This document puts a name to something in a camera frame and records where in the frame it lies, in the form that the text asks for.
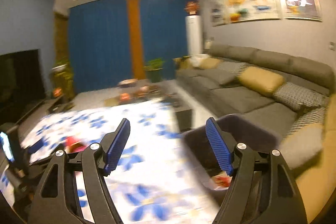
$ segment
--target blue floral rug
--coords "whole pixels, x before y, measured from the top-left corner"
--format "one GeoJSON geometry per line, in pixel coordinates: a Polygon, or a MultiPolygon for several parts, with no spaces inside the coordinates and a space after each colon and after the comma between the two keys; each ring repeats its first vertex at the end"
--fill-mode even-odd
{"type": "MultiPolygon", "coordinates": [[[[100,142],[127,118],[130,137],[117,169],[105,178],[123,222],[212,223],[219,208],[198,184],[184,157],[170,108],[149,101],[53,114],[44,117],[21,145],[27,147],[43,139],[44,146],[33,154],[33,162],[48,156],[68,136],[85,145],[100,142]]],[[[94,222],[81,172],[76,173],[76,181],[83,215],[94,222]]],[[[13,187],[4,175],[0,190],[13,205],[13,187]]]]}

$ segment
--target small screen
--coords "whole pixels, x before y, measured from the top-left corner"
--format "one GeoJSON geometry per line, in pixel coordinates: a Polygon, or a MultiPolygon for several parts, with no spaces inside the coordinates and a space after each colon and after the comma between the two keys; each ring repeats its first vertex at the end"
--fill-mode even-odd
{"type": "Polygon", "coordinates": [[[6,158],[10,160],[11,162],[13,162],[14,157],[13,157],[11,147],[9,145],[8,136],[3,132],[0,132],[0,141],[1,141],[2,150],[5,153],[6,158]]]}

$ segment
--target wall switch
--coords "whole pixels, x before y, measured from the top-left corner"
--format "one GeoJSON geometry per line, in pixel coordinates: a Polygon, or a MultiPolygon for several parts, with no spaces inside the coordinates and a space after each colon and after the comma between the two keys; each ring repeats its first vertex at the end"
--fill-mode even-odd
{"type": "Polygon", "coordinates": [[[329,49],[334,51],[335,50],[335,43],[334,42],[329,42],[329,49]]]}

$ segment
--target dark storage bin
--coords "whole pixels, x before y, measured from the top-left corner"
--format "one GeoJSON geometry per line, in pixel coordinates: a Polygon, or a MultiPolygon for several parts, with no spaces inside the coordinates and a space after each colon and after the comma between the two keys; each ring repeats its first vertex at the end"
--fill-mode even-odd
{"type": "MultiPolygon", "coordinates": [[[[226,115],[216,122],[222,131],[231,133],[237,142],[245,143],[259,152],[269,153],[280,143],[277,136],[252,124],[240,114],[226,115]]],[[[218,175],[221,169],[205,133],[205,126],[183,133],[182,143],[197,179],[221,205],[226,190],[215,190],[216,184],[211,179],[212,176],[218,175]]]]}

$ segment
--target yellow pillow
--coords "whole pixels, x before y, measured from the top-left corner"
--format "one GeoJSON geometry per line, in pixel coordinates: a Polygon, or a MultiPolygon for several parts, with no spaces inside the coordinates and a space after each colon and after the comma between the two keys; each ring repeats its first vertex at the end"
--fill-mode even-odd
{"type": "Polygon", "coordinates": [[[222,60],[217,58],[206,58],[201,61],[199,68],[200,69],[215,69],[222,62],[222,60]]]}
{"type": "Polygon", "coordinates": [[[325,131],[336,130],[336,94],[329,99],[324,126],[325,131]]]}
{"type": "Polygon", "coordinates": [[[320,213],[336,187],[336,131],[325,133],[318,164],[298,178],[296,184],[307,214],[308,223],[320,213]]]}
{"type": "Polygon", "coordinates": [[[193,69],[193,65],[191,65],[189,61],[190,56],[184,56],[179,58],[173,58],[177,69],[193,69]]]}
{"type": "Polygon", "coordinates": [[[285,81],[281,75],[257,67],[248,67],[238,78],[242,85],[266,97],[271,97],[285,81]]]}

